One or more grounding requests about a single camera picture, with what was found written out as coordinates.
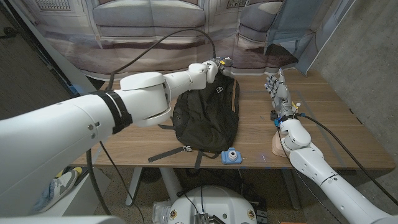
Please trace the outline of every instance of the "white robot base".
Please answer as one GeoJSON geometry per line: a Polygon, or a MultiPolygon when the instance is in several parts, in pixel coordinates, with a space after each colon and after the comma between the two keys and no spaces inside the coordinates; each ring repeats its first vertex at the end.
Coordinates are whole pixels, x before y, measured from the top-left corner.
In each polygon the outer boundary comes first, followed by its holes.
{"type": "Polygon", "coordinates": [[[167,223],[204,224],[211,220],[213,223],[257,223],[251,204],[240,194],[225,187],[198,187],[186,195],[192,203],[184,195],[177,199],[170,209],[167,223]]]}

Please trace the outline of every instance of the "black backpack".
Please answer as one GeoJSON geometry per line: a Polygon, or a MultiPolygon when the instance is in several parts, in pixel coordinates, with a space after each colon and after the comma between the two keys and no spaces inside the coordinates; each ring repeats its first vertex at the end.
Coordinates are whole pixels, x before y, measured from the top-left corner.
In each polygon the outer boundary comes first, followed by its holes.
{"type": "MultiPolygon", "coordinates": [[[[159,125],[174,129],[177,139],[186,146],[198,149],[196,168],[204,152],[215,153],[232,146],[238,131],[239,83],[236,79],[218,73],[213,83],[207,83],[202,90],[191,90],[177,98],[172,121],[173,126],[159,125]]],[[[149,162],[187,150],[180,147],[148,159],[149,162]]]]}

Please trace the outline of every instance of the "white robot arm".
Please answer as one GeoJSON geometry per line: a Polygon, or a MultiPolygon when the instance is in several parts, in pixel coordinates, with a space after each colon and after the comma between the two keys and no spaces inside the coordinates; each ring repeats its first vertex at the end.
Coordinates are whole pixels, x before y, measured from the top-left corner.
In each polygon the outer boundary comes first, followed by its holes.
{"type": "Polygon", "coordinates": [[[0,217],[28,215],[58,171],[100,140],[131,123],[151,126],[170,118],[170,101],[212,83],[220,59],[191,64],[187,71],[139,73],[121,89],[63,101],[0,121],[0,217]]]}
{"type": "Polygon", "coordinates": [[[292,165],[313,180],[350,223],[396,223],[396,217],[374,206],[323,159],[321,150],[311,142],[311,135],[295,119],[296,108],[292,106],[282,69],[279,78],[271,76],[267,81],[265,87],[276,110],[271,116],[286,134],[281,143],[292,165]]]}

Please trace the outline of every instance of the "backpack buckle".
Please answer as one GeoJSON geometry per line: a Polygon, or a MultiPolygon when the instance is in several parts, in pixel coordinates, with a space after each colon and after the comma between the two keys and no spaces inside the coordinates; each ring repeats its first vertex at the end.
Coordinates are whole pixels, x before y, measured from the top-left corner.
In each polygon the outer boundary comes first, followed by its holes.
{"type": "Polygon", "coordinates": [[[192,152],[191,146],[182,146],[185,152],[192,152]]]}

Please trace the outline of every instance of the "wire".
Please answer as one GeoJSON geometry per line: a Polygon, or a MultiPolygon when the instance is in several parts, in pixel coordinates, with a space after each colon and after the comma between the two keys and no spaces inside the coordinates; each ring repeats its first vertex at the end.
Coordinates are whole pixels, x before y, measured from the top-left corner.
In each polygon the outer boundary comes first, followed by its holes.
{"type": "Polygon", "coordinates": [[[91,160],[91,149],[89,149],[86,152],[86,160],[87,160],[88,172],[90,173],[89,176],[91,179],[91,183],[93,184],[95,194],[97,195],[98,200],[99,200],[102,208],[104,209],[105,213],[107,215],[112,215],[111,211],[109,211],[108,207],[105,204],[104,198],[102,197],[102,194],[100,192],[100,188],[98,187],[97,180],[95,179],[95,176],[94,176],[93,161],[91,160]]]}
{"type": "MultiPolygon", "coordinates": [[[[108,153],[108,151],[106,150],[106,148],[105,148],[104,144],[102,143],[102,141],[100,141],[99,144],[101,145],[101,147],[102,147],[102,149],[104,150],[104,152],[105,152],[106,156],[108,157],[108,159],[111,161],[113,167],[116,169],[116,172],[118,173],[120,179],[122,180],[123,187],[126,189],[127,194],[130,196],[131,203],[132,203],[134,200],[133,200],[133,198],[132,198],[132,196],[131,196],[131,194],[130,194],[129,189],[127,188],[127,185],[126,185],[126,183],[125,183],[125,181],[124,181],[124,179],[123,179],[123,177],[122,177],[122,175],[121,175],[121,173],[120,173],[118,167],[117,167],[116,164],[113,162],[111,156],[109,155],[109,153],[108,153]]],[[[142,222],[143,222],[143,224],[145,224],[144,216],[143,216],[143,214],[142,214],[142,212],[141,212],[141,209],[140,209],[137,205],[135,205],[135,204],[133,204],[133,206],[135,206],[135,207],[138,209],[139,213],[141,214],[142,222]]]]}
{"type": "Polygon", "coordinates": [[[192,205],[195,207],[195,210],[197,211],[197,214],[199,214],[197,207],[195,204],[188,198],[188,196],[184,193],[185,197],[192,203],[192,205]]]}
{"type": "MultiPolygon", "coordinates": [[[[278,135],[279,135],[279,140],[280,140],[280,145],[282,146],[282,138],[280,137],[280,132],[279,132],[279,128],[276,127],[276,130],[278,131],[278,135]]],[[[316,198],[316,200],[322,205],[322,207],[340,224],[342,224],[340,222],[340,220],[334,215],[332,214],[332,212],[326,208],[326,206],[321,202],[321,200],[319,200],[319,198],[312,192],[312,190],[310,189],[310,187],[304,182],[304,180],[301,178],[301,175],[299,174],[299,172],[297,172],[297,169],[293,166],[292,162],[290,161],[289,157],[286,154],[286,151],[284,150],[285,156],[287,158],[287,160],[289,161],[290,165],[293,167],[294,171],[296,171],[296,174],[298,175],[298,177],[300,178],[300,180],[303,182],[303,184],[307,187],[307,189],[311,192],[311,194],[316,198]]]]}
{"type": "Polygon", "coordinates": [[[207,33],[203,32],[203,31],[200,30],[200,29],[195,29],[195,28],[188,28],[188,29],[178,30],[178,31],[175,31],[175,32],[173,32],[173,33],[171,33],[171,34],[169,34],[169,35],[166,35],[165,37],[163,37],[163,38],[161,38],[160,40],[158,40],[154,45],[150,46],[147,50],[145,50],[143,53],[141,53],[140,55],[138,55],[138,57],[136,57],[135,59],[133,59],[131,62],[125,64],[124,66],[122,66],[122,67],[120,67],[120,68],[118,68],[118,69],[116,69],[115,71],[112,71],[112,72],[111,72],[111,77],[109,78],[109,84],[108,84],[108,86],[105,88],[105,90],[111,90],[111,89],[112,89],[113,81],[114,81],[114,74],[115,74],[115,73],[120,72],[121,70],[123,70],[123,69],[127,68],[128,66],[132,65],[134,62],[138,61],[138,59],[140,59],[142,56],[144,56],[146,53],[148,53],[148,51],[149,51],[150,49],[153,49],[153,48],[156,47],[158,44],[160,44],[164,39],[166,39],[166,38],[168,38],[168,37],[170,37],[171,35],[174,35],[174,34],[176,34],[176,33],[183,32],[183,31],[188,31],[188,30],[198,31],[198,32],[202,33],[203,35],[205,35],[205,36],[207,37],[207,39],[210,41],[211,46],[213,47],[213,58],[216,58],[216,47],[215,47],[215,45],[214,45],[214,43],[213,43],[213,40],[210,38],[210,36],[209,36],[207,33]]]}
{"type": "Polygon", "coordinates": [[[242,174],[241,174],[241,170],[240,169],[238,169],[238,172],[239,172],[239,176],[241,177],[241,181],[242,181],[242,184],[241,184],[241,195],[243,195],[243,178],[242,178],[242,174]]]}
{"type": "Polygon", "coordinates": [[[201,192],[201,186],[200,186],[200,198],[201,198],[201,212],[203,212],[203,214],[204,214],[205,209],[203,208],[203,194],[201,192]]]}
{"type": "Polygon", "coordinates": [[[331,134],[333,136],[334,139],[336,139],[336,141],[338,142],[338,144],[347,152],[347,154],[350,156],[350,158],[352,158],[354,160],[354,162],[356,163],[356,165],[359,166],[359,168],[361,168],[361,170],[367,175],[367,177],[369,177],[374,184],[376,184],[377,187],[379,187],[379,189],[385,194],[387,195],[387,197],[389,197],[396,205],[398,205],[398,201],[386,190],[384,189],[384,187],[379,184],[379,182],[373,178],[372,176],[370,176],[370,174],[368,173],[368,171],[361,165],[361,163],[359,163],[359,161],[354,157],[354,155],[352,155],[352,153],[346,148],[346,146],[340,141],[340,139],[338,139],[338,137],[332,132],[330,131],[327,127],[325,127],[323,124],[321,124],[319,121],[306,116],[306,115],[302,115],[300,114],[301,117],[307,118],[311,121],[313,121],[314,123],[316,123],[317,125],[321,126],[325,131],[329,132],[329,134],[331,134]]]}

